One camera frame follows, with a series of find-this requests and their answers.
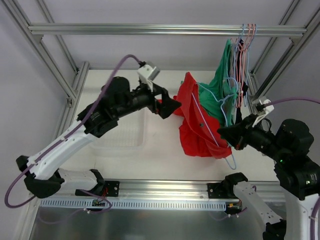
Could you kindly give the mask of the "red tank top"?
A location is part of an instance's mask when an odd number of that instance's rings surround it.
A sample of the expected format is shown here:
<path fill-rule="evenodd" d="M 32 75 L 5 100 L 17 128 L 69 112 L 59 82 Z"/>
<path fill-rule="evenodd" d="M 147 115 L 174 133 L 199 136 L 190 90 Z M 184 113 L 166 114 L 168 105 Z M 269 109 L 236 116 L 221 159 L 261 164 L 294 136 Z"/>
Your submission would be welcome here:
<path fill-rule="evenodd" d="M 231 151 L 224 147 L 220 149 L 213 143 L 202 121 L 201 115 L 194 102 L 192 94 L 198 96 L 196 80 L 190 72 L 187 72 L 184 81 L 179 87 L 174 100 L 181 103 L 181 107 L 173 112 L 174 115 L 183 118 L 179 127 L 179 139 L 181 147 L 187 156 L 213 157 L 223 159 L 230 156 Z"/>

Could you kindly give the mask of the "light blue wire hanger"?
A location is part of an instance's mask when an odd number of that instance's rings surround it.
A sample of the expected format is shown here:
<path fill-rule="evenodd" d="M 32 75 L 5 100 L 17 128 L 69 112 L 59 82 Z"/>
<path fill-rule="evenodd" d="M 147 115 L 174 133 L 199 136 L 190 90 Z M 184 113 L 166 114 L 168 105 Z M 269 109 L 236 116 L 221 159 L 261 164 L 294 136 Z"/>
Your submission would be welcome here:
<path fill-rule="evenodd" d="M 231 145 L 226 140 L 223 140 L 221 136 L 218 136 L 218 129 L 220 127 L 228 127 L 230 125 L 230 121 L 228 119 L 227 114 L 223 110 L 223 106 L 228 99 L 230 98 L 232 99 L 234 97 L 234 94 L 229 94 L 225 98 L 217 99 L 214 91 L 211 91 L 208 88 L 209 86 L 208 84 L 200 83 L 200 82 L 195 82 L 195 83 L 198 88 L 198 94 L 197 94 L 197 97 L 195 96 L 194 93 L 192 93 L 191 95 L 199 111 L 199 114 L 202 118 L 205 129 L 208 131 L 209 135 L 211 136 L 213 144 L 215 146 L 219 147 L 220 150 L 222 148 L 230 150 L 230 155 L 232 157 L 234 167 L 231 166 L 231 164 L 228 162 L 226 157 L 224 157 L 224 160 L 232 170 L 236 170 L 237 162 L 234 155 L 232 154 Z M 214 106 L 216 107 L 215 116 L 210 114 L 210 112 L 201 105 L 200 95 L 202 93 L 207 93 L 208 95 L 211 95 L 211 97 L 207 97 L 206 99 L 213 100 Z"/>

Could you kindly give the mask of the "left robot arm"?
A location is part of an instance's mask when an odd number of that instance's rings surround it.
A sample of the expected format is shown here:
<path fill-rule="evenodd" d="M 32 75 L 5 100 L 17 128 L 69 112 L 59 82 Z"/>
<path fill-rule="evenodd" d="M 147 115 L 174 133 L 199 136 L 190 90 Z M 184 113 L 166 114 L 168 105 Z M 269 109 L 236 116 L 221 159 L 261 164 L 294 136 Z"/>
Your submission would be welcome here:
<path fill-rule="evenodd" d="M 61 168 L 70 157 L 118 126 L 120 118 L 148 108 L 162 119 L 168 118 L 182 104 L 168 91 L 155 84 L 153 89 L 139 83 L 135 89 L 125 77 L 116 76 L 102 97 L 81 111 L 70 127 L 44 150 L 34 156 L 21 155 L 17 166 L 25 175 L 24 183 L 35 197 L 44 199 L 59 192 L 77 196 L 102 196 L 105 179 L 97 169 L 73 171 Z"/>

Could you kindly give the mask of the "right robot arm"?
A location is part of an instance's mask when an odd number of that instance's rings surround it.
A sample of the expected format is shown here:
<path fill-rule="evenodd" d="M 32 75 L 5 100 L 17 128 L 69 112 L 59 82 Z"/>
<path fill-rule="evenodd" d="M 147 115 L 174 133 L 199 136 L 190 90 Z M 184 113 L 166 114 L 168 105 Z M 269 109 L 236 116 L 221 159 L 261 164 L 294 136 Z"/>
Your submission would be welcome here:
<path fill-rule="evenodd" d="M 320 166 L 308 156 L 314 142 L 308 126 L 285 119 L 276 134 L 254 126 L 257 116 L 217 130 L 235 150 L 250 146 L 272 159 L 284 193 L 286 218 L 273 213 L 241 172 L 227 175 L 219 190 L 238 198 L 263 229 L 264 240 L 317 240 L 320 210 Z"/>

